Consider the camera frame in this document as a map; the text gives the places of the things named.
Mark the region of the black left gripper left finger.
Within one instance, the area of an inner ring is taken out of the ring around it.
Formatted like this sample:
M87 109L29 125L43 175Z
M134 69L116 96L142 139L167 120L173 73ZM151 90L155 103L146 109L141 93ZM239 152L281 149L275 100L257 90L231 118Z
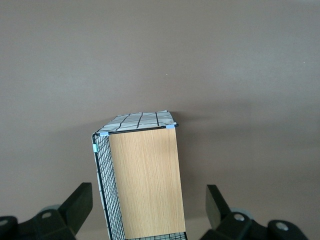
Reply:
M83 182L58 207L18 223L14 216L0 218L2 240L75 240L93 208L92 183Z

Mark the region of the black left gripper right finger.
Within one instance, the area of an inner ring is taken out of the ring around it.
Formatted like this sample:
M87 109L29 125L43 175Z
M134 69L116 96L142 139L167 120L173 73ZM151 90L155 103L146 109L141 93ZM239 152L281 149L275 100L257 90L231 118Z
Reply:
M214 184L206 186L205 210L211 226L202 240L306 240L295 224L271 220L263 226L247 214L232 211Z

